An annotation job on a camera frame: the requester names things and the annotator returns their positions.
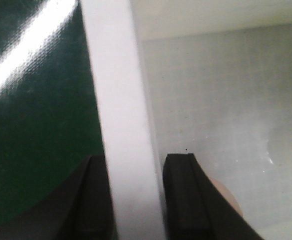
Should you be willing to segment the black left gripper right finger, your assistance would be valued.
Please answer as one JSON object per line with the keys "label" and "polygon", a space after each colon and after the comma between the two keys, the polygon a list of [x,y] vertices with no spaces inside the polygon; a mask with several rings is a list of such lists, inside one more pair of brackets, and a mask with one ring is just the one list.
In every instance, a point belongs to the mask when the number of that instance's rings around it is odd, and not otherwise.
{"label": "black left gripper right finger", "polygon": [[209,180],[194,154],[168,154],[163,183],[169,239],[261,239]]}

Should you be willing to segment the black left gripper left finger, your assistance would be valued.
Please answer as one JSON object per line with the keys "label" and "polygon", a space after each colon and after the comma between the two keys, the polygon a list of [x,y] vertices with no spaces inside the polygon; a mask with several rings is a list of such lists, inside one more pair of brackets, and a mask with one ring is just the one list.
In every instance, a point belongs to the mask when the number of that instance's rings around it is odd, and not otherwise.
{"label": "black left gripper left finger", "polygon": [[0,240],[112,240],[105,157],[87,156],[47,197],[0,226]]}

